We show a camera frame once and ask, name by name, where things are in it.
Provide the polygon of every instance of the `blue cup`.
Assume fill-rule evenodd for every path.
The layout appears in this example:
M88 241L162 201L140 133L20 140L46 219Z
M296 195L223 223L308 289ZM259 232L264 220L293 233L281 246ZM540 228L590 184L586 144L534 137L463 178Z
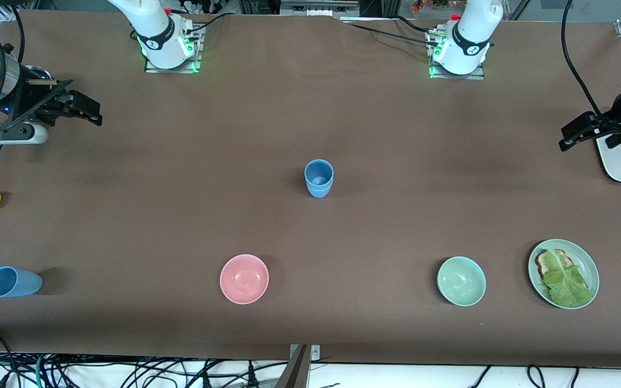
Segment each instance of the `blue cup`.
M14 267L0 268L0 297L30 295L41 288L42 278L37 273Z
M322 198L327 196L335 181L335 170L326 160L316 159L306 165L303 171L306 176L306 186L311 196Z

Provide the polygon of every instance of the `teal cable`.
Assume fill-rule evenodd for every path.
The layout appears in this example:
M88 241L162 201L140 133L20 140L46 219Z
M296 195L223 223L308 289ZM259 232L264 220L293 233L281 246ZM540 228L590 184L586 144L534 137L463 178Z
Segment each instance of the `teal cable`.
M42 388L42 381L40 380L40 366L42 365L42 356L37 358L35 363L35 381L37 381L37 388Z

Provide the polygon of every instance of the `light green plate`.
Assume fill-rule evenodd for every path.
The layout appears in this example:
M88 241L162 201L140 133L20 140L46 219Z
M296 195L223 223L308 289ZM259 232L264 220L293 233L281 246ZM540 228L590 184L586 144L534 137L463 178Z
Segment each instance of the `light green plate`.
M589 291L593 295L589 302L579 307L563 307L550 300L550 292L548 287L543 282L543 278L540 276L540 271L538 271L538 265L535 263L535 259L538 255L549 249L562 249L565 253L567 253L567 256L569 256L574 264L579 267L579 273L581 273L581 276L584 277L586 285L589 286ZM594 301L594 299L596 299L596 295L598 294L598 286L601 285L596 263L594 263L591 256L589 256L589 254L586 253L581 246L578 246L571 241L559 239L543 241L533 249L533 252L530 253L530 258L528 258L528 277L530 278L530 284L533 285L533 288L535 288L543 299L547 300L554 306L560 307L560 309L567 310L576 310L588 306Z
M473 306L485 294L485 275L475 261L457 256L442 263L438 271L438 289L457 306Z

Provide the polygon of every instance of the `gray floor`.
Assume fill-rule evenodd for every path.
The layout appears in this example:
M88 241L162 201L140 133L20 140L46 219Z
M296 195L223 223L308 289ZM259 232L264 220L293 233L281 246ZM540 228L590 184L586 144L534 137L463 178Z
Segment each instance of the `gray floor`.
M412 2L412 0L403 0L403 2ZM510 0L510 2L517 4L520 0ZM532 0L522 14L521 20L559 22L562 19L562 8L565 4L566 0ZM81 11L117 10L107 0L42 0L40 8ZM574 0L574 8L569 13L570 22L614 22L620 18L621 0Z

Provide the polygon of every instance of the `lettuce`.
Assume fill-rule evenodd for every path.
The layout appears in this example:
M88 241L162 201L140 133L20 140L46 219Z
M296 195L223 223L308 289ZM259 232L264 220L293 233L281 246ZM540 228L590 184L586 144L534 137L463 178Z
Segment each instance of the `lettuce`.
M591 301L593 294L584 285L579 268L568 264L560 249L549 249L544 258L548 271L543 282L550 290L550 299L562 307L581 307Z

